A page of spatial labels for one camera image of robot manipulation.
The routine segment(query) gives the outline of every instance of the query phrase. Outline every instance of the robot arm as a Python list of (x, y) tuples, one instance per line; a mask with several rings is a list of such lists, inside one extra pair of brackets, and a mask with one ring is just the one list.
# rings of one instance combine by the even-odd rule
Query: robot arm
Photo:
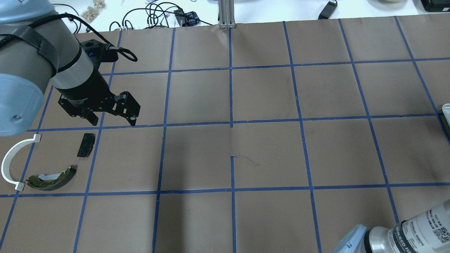
[(95, 126), (93, 112), (108, 112), (136, 124), (139, 104), (129, 92), (114, 95), (98, 67), (117, 60), (117, 52), (137, 58), (110, 43), (80, 44), (60, 20), (67, 16), (58, 15), (48, 0), (0, 1), (0, 136), (29, 129), (50, 80), (62, 94), (58, 103), (71, 117)]

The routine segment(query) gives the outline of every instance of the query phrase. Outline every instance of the barcode label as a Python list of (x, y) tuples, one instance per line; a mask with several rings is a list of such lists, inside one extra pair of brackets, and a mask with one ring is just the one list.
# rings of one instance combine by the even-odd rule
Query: barcode label
[(450, 234), (444, 227), (433, 230), (433, 233), (443, 244), (450, 241)]

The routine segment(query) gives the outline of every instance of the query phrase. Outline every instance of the label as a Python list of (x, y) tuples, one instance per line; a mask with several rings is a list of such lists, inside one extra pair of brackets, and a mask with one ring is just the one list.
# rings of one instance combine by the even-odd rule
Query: label
[(450, 247), (450, 220), (444, 205), (430, 209), (388, 232), (394, 253), (430, 253)]

